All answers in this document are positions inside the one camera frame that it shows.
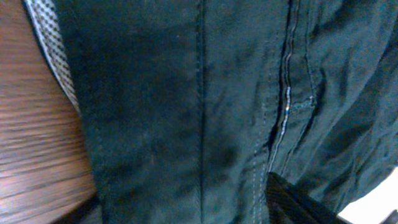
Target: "wrinkled fabric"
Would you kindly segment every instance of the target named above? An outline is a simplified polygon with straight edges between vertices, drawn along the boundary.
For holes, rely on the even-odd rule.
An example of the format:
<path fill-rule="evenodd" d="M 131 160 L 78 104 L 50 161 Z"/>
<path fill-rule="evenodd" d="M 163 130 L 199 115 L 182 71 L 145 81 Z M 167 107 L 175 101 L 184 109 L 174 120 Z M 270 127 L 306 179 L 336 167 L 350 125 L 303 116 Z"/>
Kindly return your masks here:
<path fill-rule="evenodd" d="M 398 3 L 55 1 L 104 223 L 337 213 L 398 160 Z"/>

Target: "mesh lining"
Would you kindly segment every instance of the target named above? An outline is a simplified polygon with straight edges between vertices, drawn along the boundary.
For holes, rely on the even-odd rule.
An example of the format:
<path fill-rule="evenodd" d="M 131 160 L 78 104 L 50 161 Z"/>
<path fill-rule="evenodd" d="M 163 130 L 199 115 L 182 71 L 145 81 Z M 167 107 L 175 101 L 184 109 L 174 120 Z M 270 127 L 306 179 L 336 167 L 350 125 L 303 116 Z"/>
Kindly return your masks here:
<path fill-rule="evenodd" d="M 24 1 L 50 69 L 68 99 L 79 112 L 67 56 L 58 26 L 58 18 L 55 13 L 55 5 L 52 0 Z"/>

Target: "white mesh fabric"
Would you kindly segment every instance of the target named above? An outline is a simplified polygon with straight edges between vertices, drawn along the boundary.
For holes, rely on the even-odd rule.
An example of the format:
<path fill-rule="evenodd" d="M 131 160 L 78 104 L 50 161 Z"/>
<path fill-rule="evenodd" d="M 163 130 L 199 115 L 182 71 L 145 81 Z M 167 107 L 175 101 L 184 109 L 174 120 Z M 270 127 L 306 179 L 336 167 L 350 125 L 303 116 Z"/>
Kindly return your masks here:
<path fill-rule="evenodd" d="M 55 5 L 51 0 L 24 0 L 44 55 L 60 86 L 79 112 Z"/>

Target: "white surface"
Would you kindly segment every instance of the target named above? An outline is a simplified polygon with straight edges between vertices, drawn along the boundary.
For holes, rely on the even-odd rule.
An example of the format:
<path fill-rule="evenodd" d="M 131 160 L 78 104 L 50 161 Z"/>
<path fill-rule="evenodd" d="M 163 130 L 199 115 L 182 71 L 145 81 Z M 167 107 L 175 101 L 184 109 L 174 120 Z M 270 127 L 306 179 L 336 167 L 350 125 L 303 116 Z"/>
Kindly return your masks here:
<path fill-rule="evenodd" d="M 398 209 L 398 168 L 365 197 L 349 204 L 340 214 L 354 224 L 378 224 Z"/>

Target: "wooden floor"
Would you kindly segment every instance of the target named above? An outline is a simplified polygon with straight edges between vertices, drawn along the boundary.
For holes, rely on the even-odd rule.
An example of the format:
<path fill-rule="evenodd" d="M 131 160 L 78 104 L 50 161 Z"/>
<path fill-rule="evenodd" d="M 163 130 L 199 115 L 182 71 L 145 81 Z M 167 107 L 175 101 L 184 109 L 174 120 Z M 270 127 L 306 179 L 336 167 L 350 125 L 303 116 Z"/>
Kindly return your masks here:
<path fill-rule="evenodd" d="M 51 223 L 94 192 L 77 113 L 21 1 L 0 0 L 0 223 Z"/>

